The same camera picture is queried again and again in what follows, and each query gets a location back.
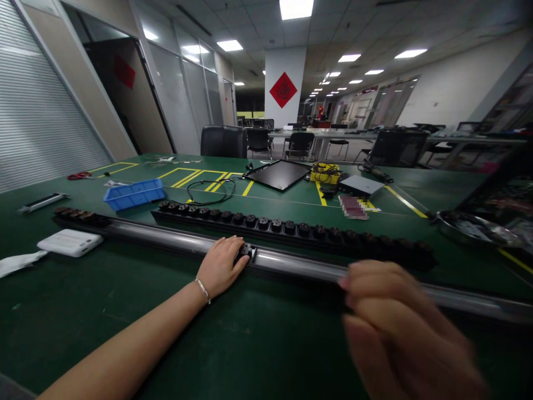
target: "scissors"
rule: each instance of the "scissors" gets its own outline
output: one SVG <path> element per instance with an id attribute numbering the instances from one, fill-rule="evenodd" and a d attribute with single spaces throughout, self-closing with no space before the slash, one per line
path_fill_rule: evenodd
<path id="1" fill-rule="evenodd" d="M 77 179 L 94 179 L 90 177 L 90 172 L 78 172 L 77 174 L 69 175 L 67 177 L 69 181 L 75 181 Z"/>

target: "white power bank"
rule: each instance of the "white power bank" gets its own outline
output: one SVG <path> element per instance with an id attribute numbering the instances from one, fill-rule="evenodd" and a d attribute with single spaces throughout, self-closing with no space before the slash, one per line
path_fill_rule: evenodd
<path id="1" fill-rule="evenodd" d="M 81 257 L 103 241 L 104 238 L 100 235 L 64 229 L 41 240 L 37 247 L 65 256 Z"/>

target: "green workbench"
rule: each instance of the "green workbench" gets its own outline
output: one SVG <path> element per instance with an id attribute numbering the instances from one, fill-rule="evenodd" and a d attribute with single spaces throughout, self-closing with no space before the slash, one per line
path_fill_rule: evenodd
<path id="1" fill-rule="evenodd" d="M 102 198 L 112 179 L 135 182 L 160 177 L 167 198 L 189 199 L 185 188 L 246 172 L 242 159 L 179 156 L 201 163 L 153 167 L 140 156 L 93 171 L 96 179 L 42 182 L 0 195 L 0 258 L 37 251 L 36 243 L 59 230 L 52 210 L 70 206 L 155 223 L 156 204 L 113 212 Z M 361 174 L 355 167 L 342 167 Z M 221 210 L 255 214 L 356 232 L 423 240 L 440 264 L 416 276 L 505 297 L 533 301 L 533 290 L 497 251 L 456 244 L 423 215 L 455 207 L 485 176 L 464 172 L 384 168 L 395 184 L 371 204 L 368 221 L 344 217 L 338 200 L 323 201 L 313 182 L 285 193 L 238 180 Z M 221 196 L 218 185 L 194 192 L 197 201 Z M 71 199 L 20 215 L 26 203 L 54 192 Z M 220 236 L 215 232 L 184 228 Z M 269 247 L 316 255 L 268 242 Z M 335 262 L 349 262 L 331 255 Z M 0 372 L 41 393 L 80 359 L 190 282 L 199 261 L 107 241 L 80 259 L 49 254 L 34 268 L 0 279 Z M 320 286 L 245 271 L 226 294 L 206 308 L 178 339 L 138 393 L 139 398 L 366 398 L 346 351 L 342 301 Z M 446 312 L 476 343 L 479 365 L 495 398 L 530 398 L 533 345 L 524 328 Z"/>

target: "blue plastic tray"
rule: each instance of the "blue plastic tray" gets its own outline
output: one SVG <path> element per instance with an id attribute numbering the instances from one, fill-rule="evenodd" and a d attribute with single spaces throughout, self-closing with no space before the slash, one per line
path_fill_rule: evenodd
<path id="1" fill-rule="evenodd" d="M 165 192 L 161 179 L 150 179 L 128 186 L 109 188 L 105 193 L 104 201 L 113 210 L 120 211 L 162 198 L 165 198 Z"/>

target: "bracelet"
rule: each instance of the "bracelet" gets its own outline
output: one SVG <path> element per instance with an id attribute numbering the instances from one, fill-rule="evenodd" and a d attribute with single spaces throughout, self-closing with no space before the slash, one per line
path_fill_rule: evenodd
<path id="1" fill-rule="evenodd" d="M 211 298 L 209 297 L 209 293 L 208 293 L 207 290 L 205 289 L 205 286 L 204 286 L 204 284 L 202 283 L 202 281 L 199 280 L 198 278 L 196 278 L 195 281 L 198 282 L 198 284 L 200 285 L 200 289 L 202 289 L 202 292 L 204 292 L 204 295 L 207 297 L 207 303 L 208 303 L 208 304 L 211 304 Z"/>

